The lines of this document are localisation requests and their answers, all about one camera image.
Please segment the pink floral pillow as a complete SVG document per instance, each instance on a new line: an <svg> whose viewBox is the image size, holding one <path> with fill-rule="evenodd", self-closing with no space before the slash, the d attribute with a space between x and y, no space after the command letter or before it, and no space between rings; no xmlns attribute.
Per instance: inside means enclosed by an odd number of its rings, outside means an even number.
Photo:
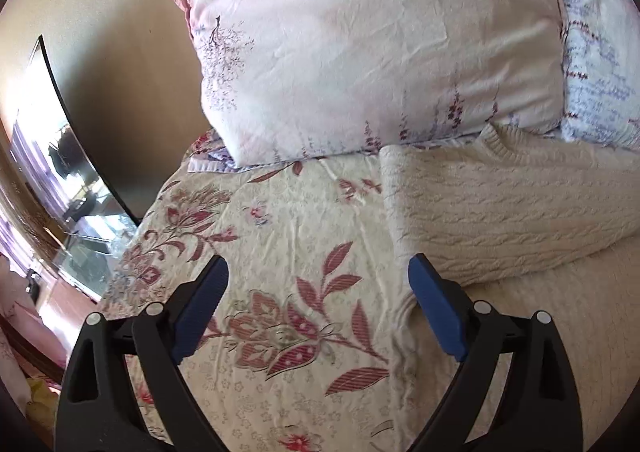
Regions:
<svg viewBox="0 0 640 452"><path fill-rule="evenodd" d="M173 1L239 167L562 117L559 0Z"/></svg>

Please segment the white lavender print pillow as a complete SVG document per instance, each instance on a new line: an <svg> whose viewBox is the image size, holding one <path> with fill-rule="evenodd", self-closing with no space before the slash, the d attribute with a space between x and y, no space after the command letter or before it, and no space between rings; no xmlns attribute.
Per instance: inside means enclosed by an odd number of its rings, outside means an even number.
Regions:
<svg viewBox="0 0 640 452"><path fill-rule="evenodd" d="M567 141L639 149L639 11L632 0L561 0Z"/></svg>

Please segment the floral bed sheet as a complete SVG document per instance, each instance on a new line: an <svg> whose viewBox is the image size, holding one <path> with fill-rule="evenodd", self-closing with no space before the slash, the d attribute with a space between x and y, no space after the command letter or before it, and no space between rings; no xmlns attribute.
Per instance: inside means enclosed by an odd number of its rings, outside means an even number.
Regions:
<svg viewBox="0 0 640 452"><path fill-rule="evenodd" d="M411 293L388 230L387 154L242 173L180 168L99 308L165 301L215 256L229 285L181 373L232 451L402 451L419 426L400 349Z"/></svg>

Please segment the cream cable knit sweater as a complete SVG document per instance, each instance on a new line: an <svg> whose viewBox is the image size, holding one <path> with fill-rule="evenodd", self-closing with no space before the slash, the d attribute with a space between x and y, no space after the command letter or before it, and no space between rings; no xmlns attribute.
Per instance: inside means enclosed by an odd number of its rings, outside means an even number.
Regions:
<svg viewBox="0 0 640 452"><path fill-rule="evenodd" d="M639 379L639 157L488 126L380 154L396 262L417 253L498 311L551 314L595 443Z"/></svg>

